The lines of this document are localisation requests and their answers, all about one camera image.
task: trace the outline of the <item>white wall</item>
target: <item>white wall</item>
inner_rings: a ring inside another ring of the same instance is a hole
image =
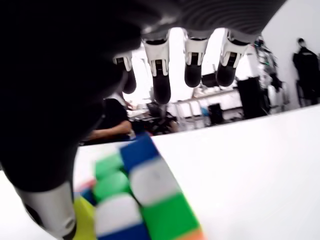
[[[303,38],[307,48],[320,53],[320,0],[288,0],[262,32],[266,46],[278,63],[278,77],[289,85],[291,109],[299,107],[293,64],[293,53],[298,52],[297,39]]]

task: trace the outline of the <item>person's arm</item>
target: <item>person's arm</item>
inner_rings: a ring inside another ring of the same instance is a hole
[[[88,140],[107,139],[117,135],[129,134],[131,130],[131,122],[125,120],[112,128],[94,130],[88,137]]]

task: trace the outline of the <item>blue sticker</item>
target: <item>blue sticker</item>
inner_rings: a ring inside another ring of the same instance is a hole
[[[155,159],[159,152],[151,138],[144,134],[127,146],[120,148],[124,169],[127,173],[137,165]]]

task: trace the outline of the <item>green sticker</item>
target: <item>green sticker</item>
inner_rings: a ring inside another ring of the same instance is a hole
[[[95,164],[95,178],[99,181],[111,173],[124,172],[124,163],[120,153],[107,156]]]
[[[128,177],[121,171],[111,173],[93,187],[93,195],[97,203],[120,193],[131,194]]]
[[[200,227],[182,193],[144,207],[141,213],[152,240],[174,240]]]

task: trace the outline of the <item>orange sticker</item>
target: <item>orange sticker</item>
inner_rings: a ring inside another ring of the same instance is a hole
[[[201,228],[194,231],[187,232],[186,234],[176,238],[175,240],[206,240]]]

